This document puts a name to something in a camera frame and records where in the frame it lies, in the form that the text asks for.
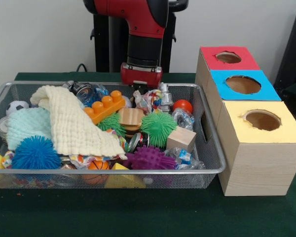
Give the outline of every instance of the green tablecloth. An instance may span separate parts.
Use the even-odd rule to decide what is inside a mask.
[[[194,74],[165,74],[193,82]],[[20,73],[16,80],[119,81],[119,74]],[[296,176],[285,197],[206,190],[0,190],[0,236],[296,236]]]

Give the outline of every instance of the blue box top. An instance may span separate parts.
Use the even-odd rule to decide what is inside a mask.
[[[223,100],[281,101],[263,71],[211,70],[213,80]]]

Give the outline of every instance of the metal wire basket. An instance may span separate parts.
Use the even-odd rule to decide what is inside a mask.
[[[133,88],[120,83],[98,82],[108,91],[120,90],[131,97]],[[0,119],[7,105],[14,100],[29,102],[31,95],[43,85],[62,85],[54,81],[13,81],[0,87]],[[173,101],[185,99],[193,105],[194,131],[197,133],[193,157],[204,162],[203,170],[22,170],[0,169],[0,188],[153,188],[153,189],[205,189],[216,174],[225,169],[225,158],[212,116],[201,87],[195,84],[170,83]],[[7,144],[0,137],[0,154]],[[93,175],[95,184],[85,182]]]

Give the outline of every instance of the red box top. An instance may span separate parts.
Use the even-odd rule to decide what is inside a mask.
[[[210,70],[260,70],[246,47],[201,47]]]

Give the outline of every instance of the green spiky ball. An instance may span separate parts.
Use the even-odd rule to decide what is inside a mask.
[[[149,134],[149,144],[165,147],[167,138],[175,130],[177,123],[167,113],[152,113],[142,120],[141,131]]]
[[[110,116],[107,116],[105,119],[103,119],[101,122],[97,124],[98,128],[102,131],[106,131],[108,129],[114,129],[117,135],[125,137],[125,129],[122,125],[119,123],[119,114],[114,113]]]

